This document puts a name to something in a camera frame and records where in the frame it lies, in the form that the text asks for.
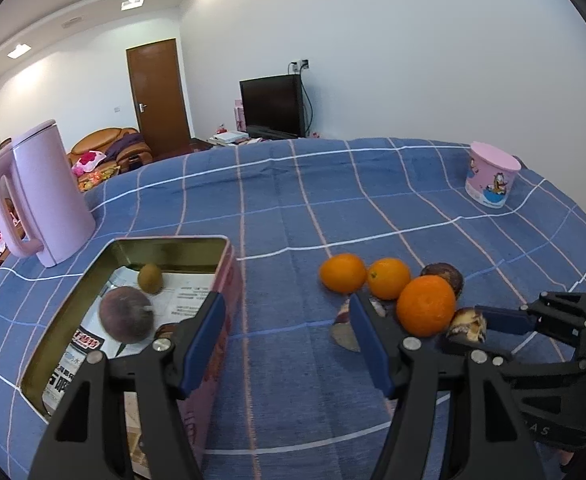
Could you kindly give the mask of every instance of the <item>floor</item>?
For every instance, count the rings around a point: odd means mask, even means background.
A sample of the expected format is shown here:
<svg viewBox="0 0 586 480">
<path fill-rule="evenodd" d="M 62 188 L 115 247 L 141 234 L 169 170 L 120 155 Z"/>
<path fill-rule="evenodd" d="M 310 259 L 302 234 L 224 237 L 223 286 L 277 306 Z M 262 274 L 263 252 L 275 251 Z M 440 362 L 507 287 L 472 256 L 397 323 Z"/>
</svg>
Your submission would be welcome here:
<svg viewBox="0 0 586 480">
<path fill-rule="evenodd" d="M 185 150 L 179 149 L 175 150 L 174 152 L 164 153 L 161 156 L 156 156 L 154 158 L 154 162 L 158 160 L 164 160 L 165 158 L 173 158 L 174 156 L 187 155 L 188 153 L 193 152 L 205 152 L 206 150 L 210 150 L 211 148 L 212 145 L 207 142 L 204 142 L 203 140 L 191 139 L 189 146 L 186 147 Z"/>
</svg>

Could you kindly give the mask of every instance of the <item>orange fruit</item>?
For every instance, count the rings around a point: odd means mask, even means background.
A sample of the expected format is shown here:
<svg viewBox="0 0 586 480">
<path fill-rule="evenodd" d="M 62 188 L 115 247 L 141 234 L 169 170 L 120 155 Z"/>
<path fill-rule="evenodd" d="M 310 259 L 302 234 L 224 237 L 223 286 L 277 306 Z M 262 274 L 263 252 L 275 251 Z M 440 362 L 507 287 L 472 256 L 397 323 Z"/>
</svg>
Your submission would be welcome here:
<svg viewBox="0 0 586 480">
<path fill-rule="evenodd" d="M 455 314 L 455 293 L 440 276 L 420 276 L 397 299 L 397 319 L 410 334 L 431 337 L 445 330 Z"/>
<path fill-rule="evenodd" d="M 366 281 L 366 266 L 359 256 L 338 254 L 320 267 L 320 280 L 333 292 L 350 294 Z"/>
<path fill-rule="evenodd" d="M 383 258 L 368 268 L 366 282 L 376 298 L 396 300 L 410 282 L 410 269 L 397 258 Z"/>
</svg>

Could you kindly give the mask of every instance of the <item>pink cup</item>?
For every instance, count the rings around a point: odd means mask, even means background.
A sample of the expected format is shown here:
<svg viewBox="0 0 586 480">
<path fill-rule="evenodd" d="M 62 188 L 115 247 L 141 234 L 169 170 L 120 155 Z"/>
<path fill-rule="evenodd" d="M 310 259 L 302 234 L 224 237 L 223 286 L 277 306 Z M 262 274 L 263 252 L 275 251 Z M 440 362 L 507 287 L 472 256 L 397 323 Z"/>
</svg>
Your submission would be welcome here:
<svg viewBox="0 0 586 480">
<path fill-rule="evenodd" d="M 468 195 L 486 207 L 499 209 L 522 165 L 512 155 L 484 142 L 471 143 L 471 165 L 466 177 Z"/>
</svg>

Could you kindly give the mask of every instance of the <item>door frame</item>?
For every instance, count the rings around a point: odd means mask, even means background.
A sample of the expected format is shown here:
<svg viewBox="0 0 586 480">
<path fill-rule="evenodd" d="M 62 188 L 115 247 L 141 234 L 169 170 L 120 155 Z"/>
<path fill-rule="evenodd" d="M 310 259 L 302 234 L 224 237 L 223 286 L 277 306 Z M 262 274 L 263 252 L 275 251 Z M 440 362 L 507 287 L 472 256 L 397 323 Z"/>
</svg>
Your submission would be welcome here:
<svg viewBox="0 0 586 480">
<path fill-rule="evenodd" d="M 156 44 L 156 43 L 167 43 L 169 41 L 172 41 L 174 43 L 175 46 L 175 59 L 177 60 L 177 72 L 178 72 L 178 80 L 180 82 L 180 95 L 182 96 L 182 109 L 184 111 L 184 116 L 186 117 L 186 126 L 188 128 L 188 142 L 192 142 L 193 141 L 193 134 L 192 134 L 192 125 L 190 122 L 190 115 L 189 115 L 189 108 L 186 106 L 186 99 L 185 99 L 185 93 L 184 93 L 184 81 L 182 79 L 182 64 L 180 63 L 180 51 L 178 50 L 177 46 L 178 46 L 178 39 L 177 38 L 167 38 L 166 40 L 159 40 L 159 41 L 151 41 L 150 43 L 143 43 L 141 45 L 136 45 L 136 46 L 131 46 L 126 50 L 126 71 L 128 72 L 128 83 L 131 87 L 131 95 L 133 97 L 133 108 L 135 109 L 135 117 L 137 118 L 137 126 L 139 128 L 139 130 L 142 130 L 142 119 L 140 117 L 140 111 L 139 111 L 139 106 L 137 105 L 138 100 L 137 97 L 135 95 L 135 87 L 133 86 L 133 78 L 131 77 L 131 71 L 130 71 L 130 64 L 129 64 L 129 51 L 131 50 L 135 50 L 136 48 L 139 48 L 141 46 L 148 46 L 148 45 L 152 45 L 152 44 Z"/>
</svg>

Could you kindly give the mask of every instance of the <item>black tv screen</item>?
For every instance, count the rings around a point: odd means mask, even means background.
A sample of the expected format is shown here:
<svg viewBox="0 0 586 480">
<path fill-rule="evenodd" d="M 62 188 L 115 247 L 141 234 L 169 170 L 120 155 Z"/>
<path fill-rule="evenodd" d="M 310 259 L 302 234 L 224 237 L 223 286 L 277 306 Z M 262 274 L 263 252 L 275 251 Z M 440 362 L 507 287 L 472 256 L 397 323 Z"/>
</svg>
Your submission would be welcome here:
<svg viewBox="0 0 586 480">
<path fill-rule="evenodd" d="M 299 74 L 240 81 L 246 129 L 266 128 L 304 137 L 304 102 Z"/>
</svg>

